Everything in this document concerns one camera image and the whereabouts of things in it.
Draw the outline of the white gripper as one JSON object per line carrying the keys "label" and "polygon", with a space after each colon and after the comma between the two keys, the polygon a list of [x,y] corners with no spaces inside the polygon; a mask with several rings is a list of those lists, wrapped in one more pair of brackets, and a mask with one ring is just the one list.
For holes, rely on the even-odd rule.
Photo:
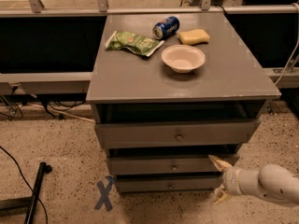
{"label": "white gripper", "polygon": [[214,205],[220,204],[230,200],[233,196],[243,195],[239,177],[241,175],[242,169],[232,167],[232,165],[220,159],[217,156],[208,156],[216,169],[220,172],[224,172],[222,184],[216,188],[213,193],[215,195]]}

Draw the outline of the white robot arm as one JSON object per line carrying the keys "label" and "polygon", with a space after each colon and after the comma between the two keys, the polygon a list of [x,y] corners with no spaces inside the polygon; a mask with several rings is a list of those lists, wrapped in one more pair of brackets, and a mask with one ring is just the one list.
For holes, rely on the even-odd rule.
{"label": "white robot arm", "polygon": [[221,185],[214,190],[214,204],[224,203],[233,196],[248,195],[287,207],[299,205],[299,178],[287,169],[266,164],[260,170],[246,170],[217,156],[208,157],[222,172]]}

